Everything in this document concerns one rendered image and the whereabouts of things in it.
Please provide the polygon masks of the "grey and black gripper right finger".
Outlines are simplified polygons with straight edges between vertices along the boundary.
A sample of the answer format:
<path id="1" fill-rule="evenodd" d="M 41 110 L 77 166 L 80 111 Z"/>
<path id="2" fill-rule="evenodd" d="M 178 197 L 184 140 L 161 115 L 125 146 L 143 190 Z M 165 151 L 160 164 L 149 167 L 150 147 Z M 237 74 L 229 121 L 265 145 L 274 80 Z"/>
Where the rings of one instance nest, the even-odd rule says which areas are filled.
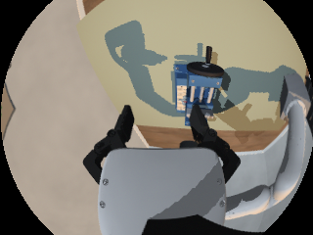
<path id="1" fill-rule="evenodd" d="M 199 105 L 193 106 L 189 122 L 194 140 L 199 142 L 198 147 L 213 149 L 218 157 L 221 158 L 226 184 L 241 164 L 241 159 L 230 149 L 230 145 L 226 141 L 217 136 L 217 132 L 214 129 L 209 128 Z"/>

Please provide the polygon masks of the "blue bench vise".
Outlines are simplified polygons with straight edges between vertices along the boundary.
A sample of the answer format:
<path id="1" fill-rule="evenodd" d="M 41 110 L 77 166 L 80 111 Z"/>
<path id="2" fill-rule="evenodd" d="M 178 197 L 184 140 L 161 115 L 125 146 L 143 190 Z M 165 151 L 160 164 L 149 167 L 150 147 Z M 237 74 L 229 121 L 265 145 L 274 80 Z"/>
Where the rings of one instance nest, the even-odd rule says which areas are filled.
<path id="1" fill-rule="evenodd" d="M 174 65 L 176 110 L 177 113 L 185 113 L 186 108 L 186 126 L 190 126 L 189 117 L 194 105 L 200 105 L 201 111 L 206 117 L 206 121 L 208 118 L 214 118 L 212 98 L 215 88 L 220 88 L 221 86 L 223 79 L 221 76 L 224 74 L 224 70 L 210 62 L 211 55 L 212 47 L 206 46 L 206 62 Z M 188 80 L 189 86 L 187 85 Z"/>

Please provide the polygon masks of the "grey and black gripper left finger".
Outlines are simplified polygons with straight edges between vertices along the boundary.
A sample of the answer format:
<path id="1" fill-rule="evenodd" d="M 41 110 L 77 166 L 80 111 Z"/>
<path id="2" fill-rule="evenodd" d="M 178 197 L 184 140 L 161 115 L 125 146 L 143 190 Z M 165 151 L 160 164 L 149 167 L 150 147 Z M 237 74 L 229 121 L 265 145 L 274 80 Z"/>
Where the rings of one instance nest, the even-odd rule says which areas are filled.
<path id="1" fill-rule="evenodd" d="M 125 105 L 119 115 L 114 129 L 108 131 L 107 136 L 95 144 L 92 150 L 83 160 L 83 164 L 100 185 L 102 172 L 101 162 L 111 150 L 127 148 L 125 143 L 130 140 L 134 124 L 134 116 L 131 106 Z"/>

